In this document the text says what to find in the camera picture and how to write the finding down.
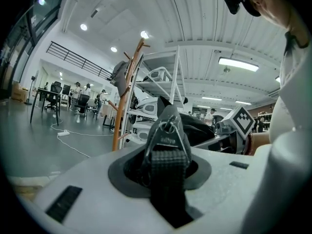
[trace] gray floor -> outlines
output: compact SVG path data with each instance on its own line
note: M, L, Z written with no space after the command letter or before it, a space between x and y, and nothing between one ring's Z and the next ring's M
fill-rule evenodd
M87 159L57 139L58 131L50 128L56 123L55 113L41 113L41 108L35 107L30 124L31 108L31 105L13 100L7 106L0 106L0 157L8 176L57 175ZM112 135L108 127L102 126L103 118L96 121L92 116L88 114L86 120L61 108L60 119L63 123L54 127L89 135ZM113 136L70 134L60 138L88 156L98 156L112 150Z

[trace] glass wall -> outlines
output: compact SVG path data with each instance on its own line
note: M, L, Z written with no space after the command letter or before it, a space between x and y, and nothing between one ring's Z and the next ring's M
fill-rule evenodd
M31 6L13 25L0 52L0 99L11 94L12 81L20 82L31 52L58 18L61 0L31 0Z

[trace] white cable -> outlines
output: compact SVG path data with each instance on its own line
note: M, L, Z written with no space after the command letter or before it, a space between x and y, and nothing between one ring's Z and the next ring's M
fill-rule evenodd
M86 134L75 133L75 132L72 132L72 131L69 131L69 130L66 130L66 129L65 129L65 130L63 130L63 129L57 129L57 128L54 128L54 127L53 127L54 125L57 125L57 123L52 124L52 125L51 125L51 128L54 129L54 130L57 130L57 131L62 131L62 132L68 131L68 132L70 132L70 133L72 133L72 134L86 135ZM86 135L86 136L98 136L98 137L101 137L101 136L113 136L113 135ZM58 140L60 140L63 144L65 144L65 145L68 146L69 148L74 149L74 150L77 151L78 153L80 153L80 154L82 154L82 155L85 155L86 157L90 158L90 156L88 156L88 155L86 155L86 154L84 154L84 153L78 151L76 148L71 147L70 145L68 145L68 144L66 144L65 142L63 142L63 141L59 138L59 136L57 136L57 138L58 138Z

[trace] black office chair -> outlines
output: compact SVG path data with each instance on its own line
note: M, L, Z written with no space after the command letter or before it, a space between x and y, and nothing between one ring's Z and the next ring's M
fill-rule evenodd
M56 81L52 83L50 91L59 94L62 91L60 82ZM48 108L50 108L55 111L56 110L55 104L57 103L57 100L56 98L54 99L54 95L47 95L46 100L50 102L50 104L45 106L44 109L47 110Z
M79 107L79 108L84 108L84 116L86 117L86 119L88 119L88 100L89 100L89 96L88 95L80 95L79 100L77 101L77 103L74 105L75 107Z

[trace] recessed light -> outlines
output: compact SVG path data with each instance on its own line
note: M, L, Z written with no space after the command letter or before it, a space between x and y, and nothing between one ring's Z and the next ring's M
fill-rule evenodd
M80 28L83 30L83 31L86 31L88 29L87 25L85 24L81 24L80 25Z
M218 98L209 98L209 97L202 97L202 99L222 100L222 99L218 99Z
M219 64L233 66L233 67L237 67L237 68L248 69L248 70L254 71L254 72L256 72L259 68L257 65L253 65L251 63L247 63L247 62L244 62L241 60L235 60L235 59L231 59L231 58L224 58L224 57L219 58Z
M39 3L40 5L45 5L45 0L38 0L38 3Z
M246 104L246 105L251 105L251 103L249 103L249 102L243 102L243 101L236 101L236 103L241 103L241 104Z
M200 105L197 105L197 107L203 107L203 108L210 108L210 107L206 107L206 106L200 106Z
M148 38L149 38L149 36L148 36L148 34L146 33L145 30L143 30L143 31L141 32L141 37L143 37L143 38L145 38L145 39L148 39Z

